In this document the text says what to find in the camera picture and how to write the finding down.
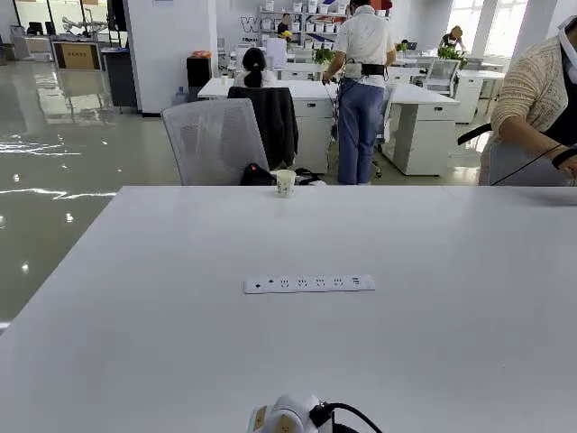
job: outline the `paper cup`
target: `paper cup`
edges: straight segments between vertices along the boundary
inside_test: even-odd
[[[277,172],[277,190],[279,197],[289,198],[295,194],[295,182],[297,174],[292,170],[280,170]]]

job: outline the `face mask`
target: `face mask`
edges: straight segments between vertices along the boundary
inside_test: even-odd
[[[577,51],[575,50],[575,47],[573,47],[572,44],[569,42],[569,38],[567,38],[566,29],[575,20],[577,20],[577,16],[572,16],[559,26],[559,40],[561,41],[561,46],[565,50],[567,59],[571,63],[571,66],[567,71],[567,75],[569,76],[569,79],[573,84],[577,84]]]

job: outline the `water bottle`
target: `water bottle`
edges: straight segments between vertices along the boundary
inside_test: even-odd
[[[184,88],[180,87],[179,92],[172,97],[172,106],[181,106],[188,102],[188,95],[184,93]]]

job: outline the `power outlet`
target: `power outlet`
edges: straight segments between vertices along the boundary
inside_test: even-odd
[[[327,291],[370,291],[375,284],[370,275],[316,277],[261,277],[244,283],[244,293],[315,293]]]

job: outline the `dark hair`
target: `dark hair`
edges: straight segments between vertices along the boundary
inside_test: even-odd
[[[366,5],[370,5],[371,4],[371,0],[351,0],[351,5],[353,6],[366,6]]]
[[[267,60],[260,48],[250,48],[243,58],[244,68],[250,72],[244,78],[244,85],[248,88],[262,87],[262,72],[267,67]]]

